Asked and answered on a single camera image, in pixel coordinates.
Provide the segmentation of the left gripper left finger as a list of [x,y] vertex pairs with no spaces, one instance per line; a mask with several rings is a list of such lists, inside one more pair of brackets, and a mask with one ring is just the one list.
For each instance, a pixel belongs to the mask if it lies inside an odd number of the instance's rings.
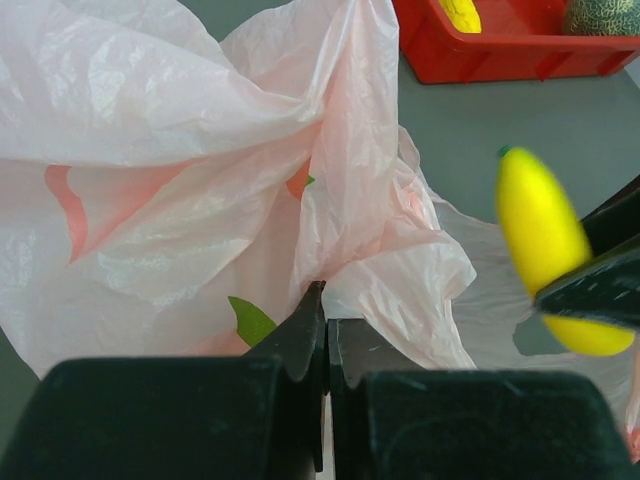
[[312,479],[323,468],[323,284],[234,357],[58,364],[28,402],[5,479]]

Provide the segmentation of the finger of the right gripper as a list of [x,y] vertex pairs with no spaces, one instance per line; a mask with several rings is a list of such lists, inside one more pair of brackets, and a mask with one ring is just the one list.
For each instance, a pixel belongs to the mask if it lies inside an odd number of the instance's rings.
[[639,233],[639,176],[581,220],[594,255]]
[[551,315],[639,328],[639,237],[623,242],[558,278],[534,297]]

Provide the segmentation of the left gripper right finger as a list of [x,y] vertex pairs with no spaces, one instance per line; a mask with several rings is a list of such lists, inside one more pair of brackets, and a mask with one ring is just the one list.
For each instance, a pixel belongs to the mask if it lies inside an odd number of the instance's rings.
[[426,370],[367,322],[327,332],[339,479],[634,479],[597,387],[562,371]]

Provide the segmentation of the single yellow banana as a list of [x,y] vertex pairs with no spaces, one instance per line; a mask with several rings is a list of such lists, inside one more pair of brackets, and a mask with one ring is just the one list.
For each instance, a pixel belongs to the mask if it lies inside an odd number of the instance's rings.
[[[565,189],[546,164],[522,147],[500,150],[495,188],[499,225],[515,270],[530,296],[593,258],[585,229]],[[545,314],[545,326],[573,353],[605,357],[628,349],[623,327]]]

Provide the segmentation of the green cantaloupe melon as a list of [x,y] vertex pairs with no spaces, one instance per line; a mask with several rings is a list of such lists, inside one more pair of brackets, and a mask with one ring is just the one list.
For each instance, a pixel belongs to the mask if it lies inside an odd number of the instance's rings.
[[563,33],[578,36],[638,36],[638,0],[571,0]]

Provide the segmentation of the pink plastic bag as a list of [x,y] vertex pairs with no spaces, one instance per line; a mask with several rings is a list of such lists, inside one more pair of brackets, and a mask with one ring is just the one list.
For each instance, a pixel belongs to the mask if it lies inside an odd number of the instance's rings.
[[639,441],[639,338],[525,357],[499,221],[427,184],[387,1],[294,1],[217,41],[176,1],[1,5],[1,327],[71,358],[239,354],[325,280],[427,368],[564,368]]

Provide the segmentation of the yellow corn cob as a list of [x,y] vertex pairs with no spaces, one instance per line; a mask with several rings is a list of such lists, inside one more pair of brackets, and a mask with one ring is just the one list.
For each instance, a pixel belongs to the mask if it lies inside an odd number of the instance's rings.
[[482,32],[481,19],[472,0],[440,0],[439,4],[459,32],[469,34]]

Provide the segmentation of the red plastic tray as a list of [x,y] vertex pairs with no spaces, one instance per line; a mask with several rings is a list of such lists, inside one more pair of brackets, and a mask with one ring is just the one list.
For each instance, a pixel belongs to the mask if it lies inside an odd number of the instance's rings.
[[395,1],[400,50],[423,84],[608,76],[639,57],[637,36],[568,36],[565,1],[476,1],[462,33],[437,1]]

